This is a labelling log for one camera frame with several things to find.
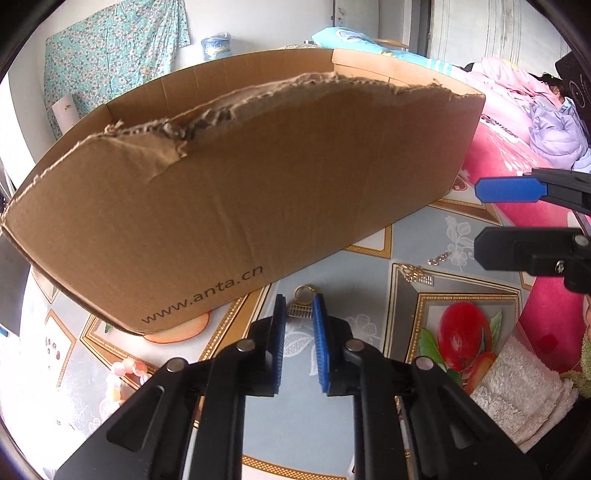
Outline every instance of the cardboard box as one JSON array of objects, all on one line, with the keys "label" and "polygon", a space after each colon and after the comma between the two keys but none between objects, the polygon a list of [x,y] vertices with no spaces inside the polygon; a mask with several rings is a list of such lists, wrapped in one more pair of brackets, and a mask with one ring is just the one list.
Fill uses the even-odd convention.
[{"label": "cardboard box", "polygon": [[[2,231],[88,311],[158,332],[442,197],[483,104],[376,54],[211,61],[84,117],[21,186]],[[139,126],[105,129],[118,121]]]}]

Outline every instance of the teal floral fabric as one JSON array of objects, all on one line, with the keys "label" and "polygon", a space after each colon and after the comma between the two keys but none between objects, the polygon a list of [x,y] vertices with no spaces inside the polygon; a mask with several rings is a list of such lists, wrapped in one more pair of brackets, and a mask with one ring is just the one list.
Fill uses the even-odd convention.
[{"label": "teal floral fabric", "polygon": [[46,41],[44,97],[51,106],[71,93],[80,115],[170,73],[177,49],[189,45],[184,0],[124,0]]}]

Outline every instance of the gold jewelry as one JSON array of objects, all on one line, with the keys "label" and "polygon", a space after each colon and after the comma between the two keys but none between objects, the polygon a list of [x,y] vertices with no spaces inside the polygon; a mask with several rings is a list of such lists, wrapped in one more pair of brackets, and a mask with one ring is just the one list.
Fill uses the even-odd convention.
[{"label": "gold jewelry", "polygon": [[438,257],[430,258],[429,260],[427,260],[427,265],[439,265],[441,262],[445,262],[445,260],[447,260],[447,257],[449,257],[451,254],[451,252],[445,252],[444,254],[441,254]]},{"label": "gold jewelry", "polygon": [[415,267],[414,265],[400,264],[400,270],[404,280],[409,283],[419,282],[429,287],[433,286],[433,277],[425,272],[421,267]]},{"label": "gold jewelry", "polygon": [[311,319],[316,290],[310,285],[300,285],[294,292],[294,301],[287,308],[287,316],[299,319]]}]

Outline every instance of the person's hair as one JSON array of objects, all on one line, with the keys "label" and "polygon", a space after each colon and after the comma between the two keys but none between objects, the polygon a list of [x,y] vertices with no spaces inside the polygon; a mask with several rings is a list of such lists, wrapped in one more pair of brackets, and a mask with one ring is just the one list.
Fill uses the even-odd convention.
[{"label": "person's hair", "polygon": [[568,88],[566,88],[564,86],[563,81],[561,79],[559,79],[558,77],[554,77],[551,74],[549,74],[548,72],[544,72],[541,77],[538,77],[538,76],[533,75],[533,74],[530,74],[530,75],[532,77],[538,79],[542,83],[545,83],[549,87],[558,87],[558,90],[560,91],[561,96],[563,96],[563,97],[569,96],[569,90],[568,90]]}]

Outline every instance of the white towel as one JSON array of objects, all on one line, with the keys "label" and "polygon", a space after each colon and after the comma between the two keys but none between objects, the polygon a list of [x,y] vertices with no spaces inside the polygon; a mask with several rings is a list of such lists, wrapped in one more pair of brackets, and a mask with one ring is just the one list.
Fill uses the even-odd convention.
[{"label": "white towel", "polygon": [[526,452],[564,418],[578,392],[510,337],[471,396]]}]

